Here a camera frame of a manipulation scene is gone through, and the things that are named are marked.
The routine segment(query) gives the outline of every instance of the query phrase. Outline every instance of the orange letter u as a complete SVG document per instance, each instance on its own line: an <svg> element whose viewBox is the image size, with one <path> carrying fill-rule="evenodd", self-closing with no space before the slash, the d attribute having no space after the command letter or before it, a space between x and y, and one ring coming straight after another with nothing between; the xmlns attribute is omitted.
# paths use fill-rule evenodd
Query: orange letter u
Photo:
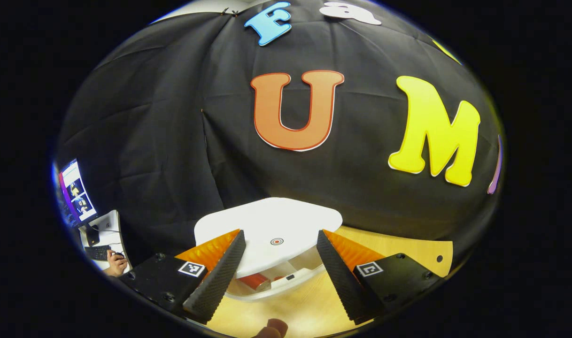
<svg viewBox="0 0 572 338"><path fill-rule="evenodd" d="M332 128L335 88L344 75L331 70L307 71L303 82L311 86L309 121L301 129L282 124L282 88L290 83L286 73L259 75L250 81L255 89L255 129L272 147L305 152L325 142Z"/></svg>

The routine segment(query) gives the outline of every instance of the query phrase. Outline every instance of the keyboard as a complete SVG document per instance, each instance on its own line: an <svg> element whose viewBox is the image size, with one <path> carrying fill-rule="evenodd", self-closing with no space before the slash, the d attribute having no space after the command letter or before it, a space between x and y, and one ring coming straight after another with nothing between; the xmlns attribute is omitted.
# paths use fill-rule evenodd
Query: keyboard
<svg viewBox="0 0 572 338"><path fill-rule="evenodd" d="M85 246L86 256L95 261L106 261L106 250L110 250L110 246Z"/></svg>

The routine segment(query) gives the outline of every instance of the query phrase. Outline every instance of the black fabric backdrop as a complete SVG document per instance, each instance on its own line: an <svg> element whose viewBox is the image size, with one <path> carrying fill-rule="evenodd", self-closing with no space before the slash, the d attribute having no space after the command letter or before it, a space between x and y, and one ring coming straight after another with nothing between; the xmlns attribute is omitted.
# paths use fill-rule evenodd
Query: black fabric backdrop
<svg viewBox="0 0 572 338"><path fill-rule="evenodd" d="M117 209L155 251L194 246L194 224L211 212L289 197L332 207L352 227L453 240L461 257L483 233L501 191L486 194L498 135L507 145L488 93L429 36L370 2L351 3L381 26L325 17L320 0L293 1L292 30L260 47L244 23L273 3L238 17L180 15L127 39L78 90L59 136L59 165L78 158L99 213ZM282 122L298 129L307 123L310 96L300 77L317 69L345 77L329 138L302 153L267 145L254 127L250 81L290 74ZM427 146L418 175L388 167L407 121L408 98L396 85L402 75L433 84L451 121L461 100L479 111L469 186L445 182L444 171L430 176Z"/></svg>
<svg viewBox="0 0 572 338"><path fill-rule="evenodd" d="M484 81L510 155L501 209L468 263L365 336L572 335L572 3L388 4ZM59 231L48 179L84 79L183 3L14 5L0 12L0 336L195 336L93 273Z"/></svg>

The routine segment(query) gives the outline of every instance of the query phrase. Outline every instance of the white lid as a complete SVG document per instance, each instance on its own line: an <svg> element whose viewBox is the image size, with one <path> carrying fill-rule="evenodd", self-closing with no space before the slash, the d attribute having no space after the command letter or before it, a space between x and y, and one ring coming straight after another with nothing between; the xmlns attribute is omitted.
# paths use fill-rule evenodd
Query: white lid
<svg viewBox="0 0 572 338"><path fill-rule="evenodd" d="M196 245L235 229L245 233L247 248L235 278L269 269L317 244L321 229L336 231L342 216L334 209L270 197L209 214L194 226Z"/></svg>

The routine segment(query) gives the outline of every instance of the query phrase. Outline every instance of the finger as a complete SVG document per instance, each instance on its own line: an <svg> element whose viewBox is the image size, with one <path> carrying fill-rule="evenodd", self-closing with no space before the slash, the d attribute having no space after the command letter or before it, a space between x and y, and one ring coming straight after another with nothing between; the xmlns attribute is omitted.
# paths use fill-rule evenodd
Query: finger
<svg viewBox="0 0 572 338"><path fill-rule="evenodd" d="M278 332L280 332L280 336L286 336L286 331L288 331L288 324L284 323L284 321L281 321L280 319L277 318L271 318L267 321L267 327L273 327L274 329L278 330Z"/></svg>
<svg viewBox="0 0 572 338"><path fill-rule="evenodd" d="M273 327L264 327L253 338L282 338L280 332Z"/></svg>

